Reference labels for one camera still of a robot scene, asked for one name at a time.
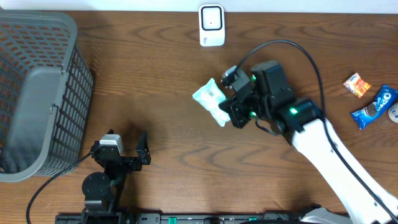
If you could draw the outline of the blue Oreo cookie pack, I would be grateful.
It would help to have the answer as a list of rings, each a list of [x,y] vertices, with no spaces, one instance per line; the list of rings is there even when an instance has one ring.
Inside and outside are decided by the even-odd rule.
[[[374,97],[374,101],[366,107],[351,113],[353,120],[364,129],[367,125],[378,119],[385,111],[397,100],[397,90],[383,85],[379,93]]]

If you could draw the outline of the orange snack packet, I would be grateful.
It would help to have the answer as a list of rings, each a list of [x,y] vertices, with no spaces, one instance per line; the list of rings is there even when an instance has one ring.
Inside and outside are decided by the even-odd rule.
[[[343,85],[358,98],[361,98],[371,88],[371,85],[364,81],[358,73],[352,74]]]

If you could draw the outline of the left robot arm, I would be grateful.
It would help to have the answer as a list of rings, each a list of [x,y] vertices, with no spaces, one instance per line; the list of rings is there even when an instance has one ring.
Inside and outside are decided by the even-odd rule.
[[[119,208],[119,201],[126,177],[149,165],[151,156],[147,132],[144,131],[136,146],[136,157],[122,156],[124,149],[121,136],[109,130],[90,149],[92,158],[104,171],[94,172],[82,183],[85,196],[83,223],[134,223],[134,215]]]

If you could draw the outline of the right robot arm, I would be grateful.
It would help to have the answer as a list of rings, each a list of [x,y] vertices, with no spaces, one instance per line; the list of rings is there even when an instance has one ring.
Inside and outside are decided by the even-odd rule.
[[[247,76],[237,66],[221,77],[234,95],[219,104],[234,127],[250,120],[267,121],[273,135],[304,155],[321,173],[344,205],[352,223],[396,223],[397,198],[384,190],[355,159],[308,98],[298,98],[282,66],[275,60],[260,63]]]

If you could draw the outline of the green lidded can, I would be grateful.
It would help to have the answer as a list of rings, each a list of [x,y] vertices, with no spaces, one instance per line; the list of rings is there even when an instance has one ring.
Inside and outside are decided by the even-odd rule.
[[[390,118],[391,121],[398,123],[398,103],[394,103],[388,109],[388,117]]]

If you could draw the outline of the light blue wipes pack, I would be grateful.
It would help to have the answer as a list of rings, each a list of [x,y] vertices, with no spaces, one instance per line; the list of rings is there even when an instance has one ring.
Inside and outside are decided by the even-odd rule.
[[[219,104],[224,102],[226,97],[218,88],[214,78],[211,78],[206,85],[194,92],[192,98],[209,111],[221,127],[231,121],[228,113],[219,107]]]

